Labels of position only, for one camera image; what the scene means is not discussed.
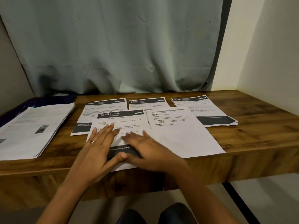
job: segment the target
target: wood grain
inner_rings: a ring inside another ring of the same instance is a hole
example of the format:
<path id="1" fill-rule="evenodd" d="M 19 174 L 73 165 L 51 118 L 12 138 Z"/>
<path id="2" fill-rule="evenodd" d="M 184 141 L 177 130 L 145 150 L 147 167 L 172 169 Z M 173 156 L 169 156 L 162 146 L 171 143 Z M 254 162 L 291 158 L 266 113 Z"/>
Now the wood grain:
<path id="1" fill-rule="evenodd" d="M 0 204 L 9 209 L 47 204 L 63 181 L 87 135 L 70 136 L 87 101 L 193 97 L 206 94 L 237 126 L 207 128 L 225 154 L 187 161 L 205 184 L 299 172 L 299 117 L 237 90 L 78 96 L 74 111 L 36 159 L 0 161 Z M 110 173 L 84 199 L 176 188 L 169 176 L 131 169 Z"/>

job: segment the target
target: paper sheet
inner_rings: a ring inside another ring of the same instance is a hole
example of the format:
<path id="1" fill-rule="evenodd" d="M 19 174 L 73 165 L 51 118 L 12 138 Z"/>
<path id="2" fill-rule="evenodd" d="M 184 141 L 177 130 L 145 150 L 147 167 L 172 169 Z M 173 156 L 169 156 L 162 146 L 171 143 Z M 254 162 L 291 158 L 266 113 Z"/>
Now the paper sheet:
<path id="1" fill-rule="evenodd" d="M 182 158 L 225 153 L 188 107 L 147 111 L 152 137 Z"/>
<path id="2" fill-rule="evenodd" d="M 114 123 L 114 129 L 121 129 L 118 135 L 114 137 L 114 141 L 110 147 L 107 160 L 113 158 L 118 152 L 131 153 L 136 156 L 140 156 L 134 147 L 126 144 L 121 137 L 127 132 L 135 132 L 136 134 L 142 135 L 142 131 L 145 130 L 149 135 L 151 134 L 150 126 L 145 115 L 145 111 L 141 110 L 130 110 L 120 112 L 110 112 L 99 114 L 97 119 L 92 122 L 91 130 L 88 133 L 87 140 L 89 139 L 92 129 L 96 127 L 98 131 L 102 129 L 106 124 Z M 134 168 L 135 166 L 123 163 L 116 167 L 114 170 L 123 170 Z"/>
<path id="3" fill-rule="evenodd" d="M 74 103 L 29 107 L 0 128 L 0 160 L 38 157 L 73 110 Z"/>
<path id="4" fill-rule="evenodd" d="M 98 114 L 128 110 L 126 98 L 87 102 L 73 131 L 73 135 L 88 134 Z"/>
<path id="5" fill-rule="evenodd" d="M 166 102 L 165 97 L 129 101 L 130 110 L 144 109 L 145 113 L 147 112 L 147 110 L 164 107 L 170 107 L 169 104 Z"/>
<path id="6" fill-rule="evenodd" d="M 227 116 L 206 95 L 190 98 L 171 98 L 176 107 L 188 106 L 196 118 L 205 126 L 231 126 L 238 121 Z"/>

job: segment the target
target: wall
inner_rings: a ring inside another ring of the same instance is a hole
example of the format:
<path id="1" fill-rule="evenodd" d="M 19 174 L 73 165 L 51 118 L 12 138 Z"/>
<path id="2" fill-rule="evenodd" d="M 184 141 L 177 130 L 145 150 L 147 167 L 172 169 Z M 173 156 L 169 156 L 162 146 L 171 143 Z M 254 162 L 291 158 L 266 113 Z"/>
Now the wall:
<path id="1" fill-rule="evenodd" d="M 265 0 L 237 89 L 299 115 L 299 0 Z"/>
<path id="2" fill-rule="evenodd" d="M 235 90 L 265 0 L 232 0 L 212 90 Z"/>
<path id="3" fill-rule="evenodd" d="M 33 96 L 17 54 L 0 19 L 0 115 Z"/>

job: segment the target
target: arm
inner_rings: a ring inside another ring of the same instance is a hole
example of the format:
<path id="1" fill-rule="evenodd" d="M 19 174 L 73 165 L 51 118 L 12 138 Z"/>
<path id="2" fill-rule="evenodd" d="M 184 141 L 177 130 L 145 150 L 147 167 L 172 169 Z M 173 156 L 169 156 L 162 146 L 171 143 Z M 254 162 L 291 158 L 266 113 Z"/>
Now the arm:
<path id="1" fill-rule="evenodd" d="M 162 171 L 171 175 L 199 223 L 239 223 L 221 201 L 196 178 L 185 160 L 156 142 L 145 131 L 143 134 L 140 136 L 128 133 L 122 137 L 143 157 L 140 159 L 127 154 L 127 162 L 143 169 Z"/>
<path id="2" fill-rule="evenodd" d="M 114 124 L 107 125 L 98 133 L 94 128 L 64 182 L 36 224 L 68 223 L 77 203 L 88 187 L 101 180 L 117 164 L 125 161 L 127 155 L 121 152 L 106 162 L 113 139 L 119 132 L 119 129 L 113 130 L 113 128 Z"/>

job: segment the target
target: gray curtain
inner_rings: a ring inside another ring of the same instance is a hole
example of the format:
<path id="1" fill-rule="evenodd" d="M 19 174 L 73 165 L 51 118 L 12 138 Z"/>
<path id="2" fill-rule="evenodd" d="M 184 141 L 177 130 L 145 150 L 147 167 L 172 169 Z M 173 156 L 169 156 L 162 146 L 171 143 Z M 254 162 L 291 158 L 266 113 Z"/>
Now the gray curtain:
<path id="1" fill-rule="evenodd" d="M 35 95 L 196 91 L 223 0 L 0 0 Z"/>

